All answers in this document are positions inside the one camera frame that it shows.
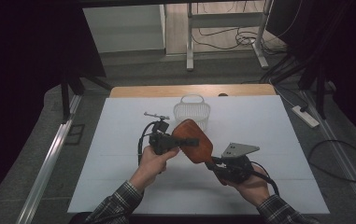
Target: finger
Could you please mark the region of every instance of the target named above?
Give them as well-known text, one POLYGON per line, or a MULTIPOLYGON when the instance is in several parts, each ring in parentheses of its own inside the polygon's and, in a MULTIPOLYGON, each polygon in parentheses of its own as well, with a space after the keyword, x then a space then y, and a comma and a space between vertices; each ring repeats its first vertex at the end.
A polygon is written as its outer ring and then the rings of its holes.
POLYGON ((171 159, 171 158, 176 157, 179 152, 180 152, 180 148, 174 147, 174 148, 172 148, 171 150, 165 152, 163 155, 161 155, 161 157, 162 157, 165 161, 167 161, 167 160, 169 160, 169 159, 171 159))

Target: orange object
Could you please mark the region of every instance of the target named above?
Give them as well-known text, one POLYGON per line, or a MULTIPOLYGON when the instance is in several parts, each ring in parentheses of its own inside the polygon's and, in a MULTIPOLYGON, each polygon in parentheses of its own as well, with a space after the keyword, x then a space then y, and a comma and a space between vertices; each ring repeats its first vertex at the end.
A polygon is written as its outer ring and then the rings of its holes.
MULTIPOLYGON (((172 136, 180 139, 185 138, 197 138, 199 139, 198 147, 185 147, 182 146, 180 149, 184 152, 184 154, 193 162, 193 163, 201 163, 201 162, 209 162, 214 163, 212 160, 212 150, 213 144, 210 142, 209 138, 204 134, 200 127, 195 123, 192 119, 183 120, 172 132, 172 136)), ((226 183, 220 179, 216 174, 215 176, 219 179, 219 181, 226 185, 226 183)))

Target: wall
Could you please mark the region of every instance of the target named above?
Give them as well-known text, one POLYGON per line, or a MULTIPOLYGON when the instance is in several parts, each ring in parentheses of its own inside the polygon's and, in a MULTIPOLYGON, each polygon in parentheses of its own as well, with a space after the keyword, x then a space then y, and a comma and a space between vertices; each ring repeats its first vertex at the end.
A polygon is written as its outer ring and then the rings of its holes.
POLYGON ((83 9, 99 53, 164 49, 164 6, 83 9))

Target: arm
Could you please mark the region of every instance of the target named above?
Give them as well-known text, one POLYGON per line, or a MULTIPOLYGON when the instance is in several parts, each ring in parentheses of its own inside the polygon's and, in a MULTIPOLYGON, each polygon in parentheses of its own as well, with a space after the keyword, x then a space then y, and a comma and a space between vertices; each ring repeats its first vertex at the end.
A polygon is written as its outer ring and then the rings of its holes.
MULTIPOLYGON (((253 169, 256 172, 265 175, 265 171, 262 168, 253 165, 253 169)), ((255 175, 252 175, 248 180, 241 184, 236 184, 230 181, 225 182, 229 186, 237 189, 245 200, 256 206, 266 223, 320 224, 317 220, 304 217, 302 214, 295 211, 290 205, 279 198, 279 196, 270 196, 267 183, 255 175)))
POLYGON ((179 148, 174 148, 158 156, 151 147, 145 147, 140 165, 131 179, 105 198, 85 223, 128 223, 129 215, 142 201, 145 188, 154 182, 157 174, 166 170, 166 161, 178 152, 179 148))

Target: wrist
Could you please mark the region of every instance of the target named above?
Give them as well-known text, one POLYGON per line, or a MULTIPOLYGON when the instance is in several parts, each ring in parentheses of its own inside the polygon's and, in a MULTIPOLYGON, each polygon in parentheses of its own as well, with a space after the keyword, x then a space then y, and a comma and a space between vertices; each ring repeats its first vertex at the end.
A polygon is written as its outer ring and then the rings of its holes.
POLYGON ((259 207, 262 203, 267 201, 267 199, 270 198, 270 195, 261 195, 257 198, 255 198, 251 204, 253 204, 255 207, 259 207))
POLYGON ((140 176, 133 175, 129 180, 132 186, 137 189, 138 192, 142 193, 145 190, 145 184, 141 180, 140 176))

